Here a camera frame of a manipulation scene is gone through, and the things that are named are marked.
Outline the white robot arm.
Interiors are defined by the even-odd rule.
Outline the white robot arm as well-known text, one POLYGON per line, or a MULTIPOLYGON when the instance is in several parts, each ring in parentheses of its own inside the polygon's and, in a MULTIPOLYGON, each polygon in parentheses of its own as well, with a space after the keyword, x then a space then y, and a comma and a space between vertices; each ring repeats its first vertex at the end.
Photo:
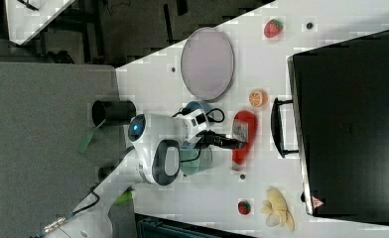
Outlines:
POLYGON ((196 109, 186 115, 139 114, 131 120, 128 138, 148 183, 171 184, 178 176, 182 150, 198 153, 208 146, 236 150, 247 143, 210 130, 211 118, 196 109))

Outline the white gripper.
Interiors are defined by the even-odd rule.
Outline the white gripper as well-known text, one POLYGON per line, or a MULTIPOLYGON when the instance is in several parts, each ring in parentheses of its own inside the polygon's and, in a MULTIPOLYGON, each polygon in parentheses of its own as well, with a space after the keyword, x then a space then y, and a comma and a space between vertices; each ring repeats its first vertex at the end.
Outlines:
POLYGON ((196 109, 186 115, 179 113, 176 118, 186 123, 185 143, 197 149, 205 149, 215 146, 222 149, 237 150, 244 148, 247 143, 228 138, 223 134, 217 134, 209 130, 209 122, 202 109, 196 109))

